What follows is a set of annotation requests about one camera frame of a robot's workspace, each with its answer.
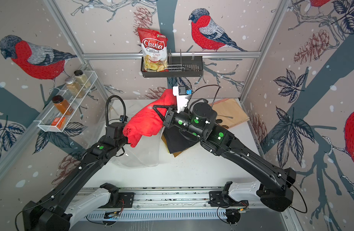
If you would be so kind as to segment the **clear plastic vacuum bag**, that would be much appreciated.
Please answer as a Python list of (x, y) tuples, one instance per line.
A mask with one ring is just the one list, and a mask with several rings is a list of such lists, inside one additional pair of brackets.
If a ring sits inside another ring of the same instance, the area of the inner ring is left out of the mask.
[[(142, 108), (152, 103), (153, 100), (125, 100), (127, 116), (133, 117)], [(143, 136), (135, 148), (130, 145), (124, 146), (124, 151), (120, 150), (117, 156), (110, 159), (110, 163), (120, 168), (144, 168), (154, 167), (159, 164), (159, 150), (162, 132), (155, 136)]]

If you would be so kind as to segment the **brown trousers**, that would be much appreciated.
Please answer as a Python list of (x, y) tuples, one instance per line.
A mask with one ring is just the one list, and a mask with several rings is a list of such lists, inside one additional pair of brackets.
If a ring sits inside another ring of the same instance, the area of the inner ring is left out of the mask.
[(177, 157), (188, 148), (187, 140), (181, 135), (175, 135), (170, 138), (163, 134), (162, 141), (165, 144), (167, 152), (172, 154), (174, 157)]

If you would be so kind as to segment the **black trousers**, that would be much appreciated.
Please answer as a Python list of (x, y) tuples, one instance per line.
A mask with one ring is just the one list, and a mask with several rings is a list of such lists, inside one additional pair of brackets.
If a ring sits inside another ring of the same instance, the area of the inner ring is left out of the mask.
[(180, 129), (176, 126), (165, 128), (163, 136), (169, 153), (177, 156), (198, 143), (196, 138), (187, 139), (188, 135), (189, 133), (180, 132)]

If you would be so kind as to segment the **red trousers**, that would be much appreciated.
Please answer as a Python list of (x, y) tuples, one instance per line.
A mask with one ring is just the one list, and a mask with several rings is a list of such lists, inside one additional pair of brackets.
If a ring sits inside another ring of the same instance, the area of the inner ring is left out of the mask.
[(123, 129), (123, 135), (127, 137), (130, 146), (135, 148), (143, 136), (157, 135), (163, 127), (163, 121), (153, 109), (154, 105), (171, 106), (176, 103), (177, 99), (173, 91), (167, 89), (158, 100), (136, 113)]

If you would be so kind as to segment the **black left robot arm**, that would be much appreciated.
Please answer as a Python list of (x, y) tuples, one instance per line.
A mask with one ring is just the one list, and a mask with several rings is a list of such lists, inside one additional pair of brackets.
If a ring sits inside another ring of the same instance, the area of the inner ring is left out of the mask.
[(117, 205), (118, 189), (103, 184), (95, 193), (73, 203), (73, 199), (88, 180), (127, 144), (123, 134), (125, 124), (106, 125), (106, 134), (88, 148), (71, 173), (38, 202), (28, 202), (23, 210), (25, 231), (68, 231), (78, 221), (108, 202)]

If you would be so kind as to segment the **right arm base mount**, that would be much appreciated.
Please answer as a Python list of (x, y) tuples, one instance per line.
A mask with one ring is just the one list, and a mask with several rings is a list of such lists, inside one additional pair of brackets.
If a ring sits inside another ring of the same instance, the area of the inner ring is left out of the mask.
[(249, 206), (249, 202), (247, 200), (235, 201), (228, 194), (223, 193), (222, 191), (210, 191), (208, 204), (211, 205), (211, 207), (221, 207), (221, 208), (229, 208), (229, 207), (247, 208)]

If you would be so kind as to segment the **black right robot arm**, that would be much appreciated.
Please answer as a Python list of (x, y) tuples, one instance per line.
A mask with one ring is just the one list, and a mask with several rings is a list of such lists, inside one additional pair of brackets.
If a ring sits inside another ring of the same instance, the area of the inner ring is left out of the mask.
[(163, 115), (159, 112), (160, 105), (154, 105), (152, 108), (165, 127), (176, 126), (191, 134), (206, 151), (232, 161), (256, 178), (261, 183), (256, 194), (265, 206), (283, 212), (292, 204), (294, 192), (291, 186), (296, 180), (296, 172), (266, 161), (245, 146), (233, 133), (218, 125), (217, 113), (208, 103), (196, 103), (192, 112), (188, 113), (178, 112), (174, 106), (163, 106), (167, 110)]

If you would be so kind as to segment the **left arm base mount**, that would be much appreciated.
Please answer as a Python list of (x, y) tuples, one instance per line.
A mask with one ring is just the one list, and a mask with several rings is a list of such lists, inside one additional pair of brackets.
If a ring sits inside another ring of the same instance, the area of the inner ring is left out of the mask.
[(117, 192), (111, 194), (110, 201), (101, 208), (132, 208), (134, 202), (134, 192)]

